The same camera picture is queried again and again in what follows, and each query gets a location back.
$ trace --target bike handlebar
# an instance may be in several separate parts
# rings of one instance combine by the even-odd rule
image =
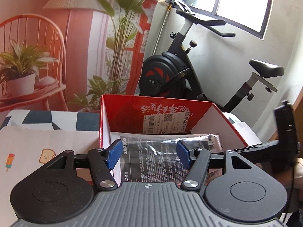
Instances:
[[[196,17],[193,11],[190,9],[189,6],[183,0],[166,0],[167,2],[177,5],[179,9],[176,10],[176,13],[184,17],[185,19],[189,20],[192,23],[199,24],[204,26],[205,28],[211,30],[212,32],[216,33],[221,37],[235,37],[235,33],[221,33],[216,29],[212,28],[211,26],[224,26],[226,24],[225,20],[217,19],[217,20],[202,20]]]

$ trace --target gray plastic surface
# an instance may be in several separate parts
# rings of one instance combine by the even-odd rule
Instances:
[[[196,192],[182,191],[175,183],[122,183],[100,192],[88,209],[62,223],[39,225],[18,220],[12,227],[127,227],[215,226],[240,227],[210,211]],[[282,227],[273,219],[249,227]]]

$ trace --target white flower pot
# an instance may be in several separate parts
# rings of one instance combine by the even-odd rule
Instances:
[[[13,97],[24,96],[34,92],[35,74],[7,81],[7,86]]]

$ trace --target tall plant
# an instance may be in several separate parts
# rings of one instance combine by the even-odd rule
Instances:
[[[93,75],[88,79],[90,90],[86,95],[74,94],[74,100],[69,103],[77,104],[85,109],[86,112],[93,112],[100,109],[100,97],[108,93],[116,81],[104,81],[101,77]]]
[[[113,23],[114,35],[106,39],[106,47],[113,51],[112,60],[105,59],[108,67],[108,77],[114,81],[111,94],[120,94],[121,85],[125,80],[125,72],[129,61],[125,54],[127,43],[134,39],[137,33],[143,33],[142,28],[135,22],[138,14],[144,13],[144,0],[115,0],[118,9],[114,9],[107,0],[97,0]]]

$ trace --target exercise bike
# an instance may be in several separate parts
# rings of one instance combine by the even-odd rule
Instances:
[[[152,55],[143,62],[139,80],[140,95],[209,101],[203,93],[187,56],[191,49],[197,46],[197,43],[190,41],[190,47],[185,50],[182,42],[193,24],[202,25],[221,37],[235,37],[236,35],[235,33],[221,33],[212,28],[211,26],[223,26],[226,22],[222,19],[202,20],[196,17],[183,0],[166,0],[166,2],[177,8],[176,13],[185,18],[185,23],[180,32],[170,34],[174,40],[167,52],[163,52],[161,55]],[[266,86],[268,92],[278,91],[265,78],[283,76],[283,67],[258,60],[251,60],[249,64],[259,75],[252,72],[249,80],[242,85],[225,106],[218,105],[223,112],[230,113],[246,96],[248,101],[251,101],[254,95],[250,91],[258,81]]]

